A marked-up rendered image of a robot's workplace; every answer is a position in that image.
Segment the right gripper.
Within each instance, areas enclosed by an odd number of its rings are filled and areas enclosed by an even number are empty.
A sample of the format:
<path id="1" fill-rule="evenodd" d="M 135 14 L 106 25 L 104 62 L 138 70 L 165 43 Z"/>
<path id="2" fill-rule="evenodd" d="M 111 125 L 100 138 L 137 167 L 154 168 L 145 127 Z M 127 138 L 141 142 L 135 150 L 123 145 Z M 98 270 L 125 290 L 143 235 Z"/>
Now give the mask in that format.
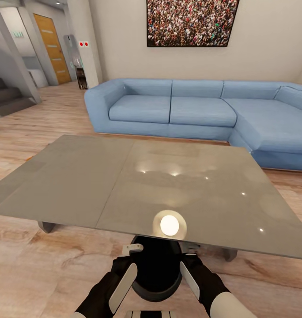
<path id="1" fill-rule="evenodd" d="M 175 268 L 180 268 L 180 262 L 182 261 L 182 258 L 184 257 L 185 253 L 181 254 L 173 254 L 174 257 L 174 266 Z"/>

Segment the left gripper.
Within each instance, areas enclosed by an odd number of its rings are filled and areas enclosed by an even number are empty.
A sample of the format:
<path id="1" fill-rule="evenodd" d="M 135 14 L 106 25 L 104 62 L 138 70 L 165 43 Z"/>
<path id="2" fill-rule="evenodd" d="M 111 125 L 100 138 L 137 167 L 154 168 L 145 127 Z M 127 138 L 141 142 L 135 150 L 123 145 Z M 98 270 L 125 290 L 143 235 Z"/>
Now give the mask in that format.
<path id="1" fill-rule="evenodd" d="M 133 259 L 133 262 L 136 263 L 137 268 L 138 268 L 138 272 L 140 271 L 140 265 L 139 265 L 139 257 L 131 257 L 130 259 Z M 130 260 L 128 259 L 128 260 Z"/>

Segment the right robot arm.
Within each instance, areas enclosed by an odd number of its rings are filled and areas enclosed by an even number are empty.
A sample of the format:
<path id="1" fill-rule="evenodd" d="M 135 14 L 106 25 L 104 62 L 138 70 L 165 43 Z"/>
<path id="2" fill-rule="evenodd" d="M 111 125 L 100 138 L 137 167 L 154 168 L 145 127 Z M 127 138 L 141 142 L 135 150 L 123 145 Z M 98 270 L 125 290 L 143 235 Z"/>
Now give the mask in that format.
<path id="1" fill-rule="evenodd" d="M 203 265 L 189 250 L 200 249 L 200 244 L 180 242 L 181 254 L 173 254 L 175 268 L 193 291 L 210 318 L 257 318 L 223 284 L 217 274 Z"/>

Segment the cauldron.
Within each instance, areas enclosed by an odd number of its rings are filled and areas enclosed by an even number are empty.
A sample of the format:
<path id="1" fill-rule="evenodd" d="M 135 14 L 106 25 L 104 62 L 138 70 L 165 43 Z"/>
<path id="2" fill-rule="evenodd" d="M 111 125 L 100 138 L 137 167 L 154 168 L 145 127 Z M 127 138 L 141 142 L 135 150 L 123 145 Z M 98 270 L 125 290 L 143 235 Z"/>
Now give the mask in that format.
<path id="1" fill-rule="evenodd" d="M 165 301 L 178 289 L 182 275 L 175 268 L 173 254 L 181 254 L 178 241 L 136 235 L 131 244 L 142 244 L 143 251 L 129 254 L 139 257 L 140 271 L 132 284 L 134 292 L 149 302 Z"/>

